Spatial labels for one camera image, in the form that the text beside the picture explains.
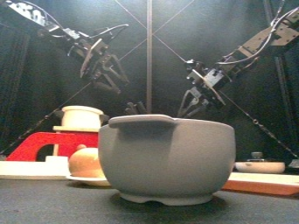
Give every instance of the table surface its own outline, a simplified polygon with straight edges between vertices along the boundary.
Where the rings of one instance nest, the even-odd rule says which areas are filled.
[[[72,180],[0,179],[0,223],[299,223],[299,195],[218,191],[196,206],[137,204]]]

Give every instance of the white ceramic pot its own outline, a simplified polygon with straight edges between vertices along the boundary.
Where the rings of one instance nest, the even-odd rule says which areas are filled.
[[[84,106],[68,106],[61,109],[64,112],[61,126],[72,128],[98,129],[102,111]]]
[[[133,202],[208,202],[234,162],[234,131],[217,122],[128,115],[98,130],[98,159],[109,184]]]
[[[284,162],[236,162],[236,169],[238,172],[250,173],[282,173],[285,170]]]

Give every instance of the cutting board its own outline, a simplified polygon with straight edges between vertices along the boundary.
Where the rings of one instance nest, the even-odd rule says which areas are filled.
[[[299,176],[232,172],[221,190],[293,195],[299,193]]]

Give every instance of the bowl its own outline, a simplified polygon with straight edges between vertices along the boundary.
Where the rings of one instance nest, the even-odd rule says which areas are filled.
[[[285,170],[284,162],[236,162],[238,172],[278,174]]]
[[[208,202],[234,162],[234,131],[166,115],[113,117],[98,130],[98,159],[120,197],[168,206]]]

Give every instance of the black background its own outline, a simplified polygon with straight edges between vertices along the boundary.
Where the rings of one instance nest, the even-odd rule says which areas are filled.
[[[146,38],[145,1],[40,0],[30,2],[49,12],[64,28],[68,27],[88,35],[92,35],[97,28],[129,25],[109,44],[109,51],[120,58],[129,84],[120,86],[121,94],[112,94],[88,87],[66,105],[98,108],[109,117],[113,117],[125,114],[128,102],[145,104],[145,42],[129,52]],[[154,36],[174,50],[181,59],[194,59],[202,61],[206,67],[213,67],[221,56],[230,53],[258,31],[268,27],[262,2],[260,0],[153,1],[153,32],[158,29]],[[276,12],[278,1],[270,2],[272,10]],[[296,6],[297,1],[286,1],[284,13]],[[5,39],[9,42],[11,34],[9,36],[6,33],[10,30],[2,26],[0,29],[6,30],[6,32],[1,32],[1,40]],[[176,116],[184,92],[192,87],[192,84],[185,79],[182,60],[156,37],[153,37],[152,49],[150,112]],[[1,44],[1,59],[5,58],[7,52],[17,53],[18,51],[13,47],[6,49],[5,46]],[[296,45],[284,55],[285,85],[296,133],[297,55]],[[1,139],[2,149],[77,93],[85,84],[86,82],[80,79],[80,63],[68,57],[61,49],[36,38],[32,33],[20,86],[14,93],[11,119],[7,124],[5,123],[6,135]],[[221,91],[297,153],[297,141],[292,139],[286,126],[288,114],[277,80],[274,58],[264,57],[256,68],[241,74]],[[293,158],[228,101],[224,108],[212,108],[197,114],[193,119],[222,122],[234,128],[237,160],[249,158],[250,151],[262,151],[266,158],[278,158],[285,161]],[[52,116],[36,131],[52,131],[52,126],[58,124],[60,120]]]

